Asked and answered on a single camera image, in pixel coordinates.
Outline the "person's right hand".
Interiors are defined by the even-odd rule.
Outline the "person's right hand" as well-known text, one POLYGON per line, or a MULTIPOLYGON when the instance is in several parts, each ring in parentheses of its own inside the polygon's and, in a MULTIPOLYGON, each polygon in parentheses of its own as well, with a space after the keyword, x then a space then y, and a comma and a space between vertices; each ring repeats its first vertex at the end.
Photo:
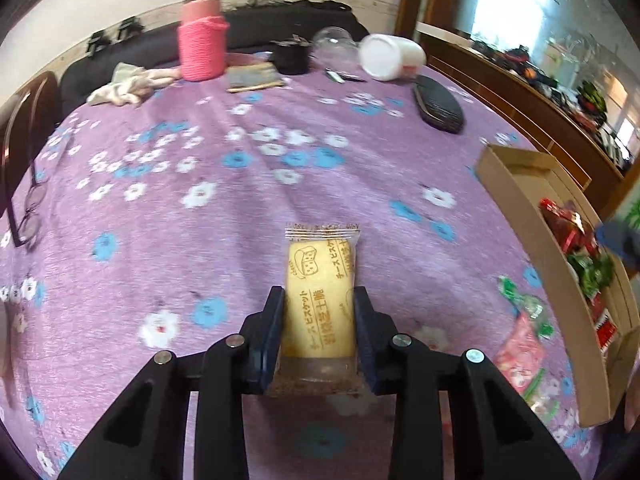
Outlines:
POLYGON ((629 434, 640 415, 640 396, 638 391, 628 390, 625 399, 624 427, 629 434))

